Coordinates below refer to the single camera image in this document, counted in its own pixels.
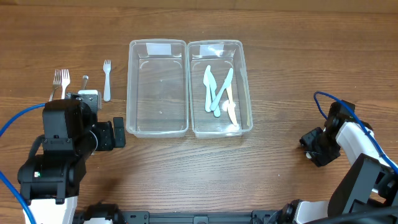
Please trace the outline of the yellow plastic knife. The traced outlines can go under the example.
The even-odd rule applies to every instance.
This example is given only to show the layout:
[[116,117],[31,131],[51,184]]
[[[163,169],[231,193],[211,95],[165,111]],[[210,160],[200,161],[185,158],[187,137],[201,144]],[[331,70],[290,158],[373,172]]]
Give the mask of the yellow plastic knife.
[[234,101],[233,101],[232,85],[227,87],[226,91],[227,91],[227,95],[228,95],[228,107],[227,107],[227,110],[228,110],[229,118],[230,118],[230,120],[231,120],[231,122],[232,122],[232,124],[234,126],[238,126],[238,122],[237,122],[237,119],[236,119],[236,113],[235,113],[235,104],[234,104]]

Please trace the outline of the pale blue plastic fork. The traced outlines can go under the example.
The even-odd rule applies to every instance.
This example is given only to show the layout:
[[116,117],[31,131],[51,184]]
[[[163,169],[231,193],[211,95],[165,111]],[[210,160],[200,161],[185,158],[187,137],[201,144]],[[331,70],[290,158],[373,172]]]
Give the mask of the pale blue plastic fork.
[[104,82],[104,101],[111,100],[111,88],[110,88],[110,72],[111,72],[111,61],[105,60],[103,65],[103,71],[105,73],[105,82]]

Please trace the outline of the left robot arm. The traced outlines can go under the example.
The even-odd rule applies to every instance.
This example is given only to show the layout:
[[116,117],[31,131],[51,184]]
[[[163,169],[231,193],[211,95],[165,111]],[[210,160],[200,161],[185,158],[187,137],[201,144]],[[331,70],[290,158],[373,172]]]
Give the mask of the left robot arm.
[[116,204],[99,202],[76,210],[88,158],[126,145],[123,118],[99,122],[98,102],[97,94],[71,94],[44,105],[44,133],[17,174],[26,223],[126,222]]

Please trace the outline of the pale blue knife angled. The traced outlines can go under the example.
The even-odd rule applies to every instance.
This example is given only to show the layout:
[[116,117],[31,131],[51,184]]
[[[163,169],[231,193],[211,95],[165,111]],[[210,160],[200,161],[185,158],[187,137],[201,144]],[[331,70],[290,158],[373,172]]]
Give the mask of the pale blue knife angled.
[[215,99],[212,101],[210,109],[212,111],[214,111],[216,109],[216,107],[219,105],[220,99],[223,95],[223,92],[225,91],[225,89],[227,89],[227,87],[229,87],[231,85],[232,79],[233,79],[233,73],[234,73],[234,69],[230,68],[228,71],[228,74],[224,80],[224,83],[222,85],[222,87],[220,88],[218,94],[216,95]]

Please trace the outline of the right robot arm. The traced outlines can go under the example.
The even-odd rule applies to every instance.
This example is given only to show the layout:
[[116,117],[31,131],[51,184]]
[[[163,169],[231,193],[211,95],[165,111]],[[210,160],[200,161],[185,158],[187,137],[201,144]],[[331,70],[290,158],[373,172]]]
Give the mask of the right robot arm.
[[300,138],[303,152],[323,167],[345,152],[351,167],[328,201],[294,200],[276,215],[276,223],[397,223],[397,173],[371,141],[373,129],[356,121],[355,105],[330,106],[324,127]]

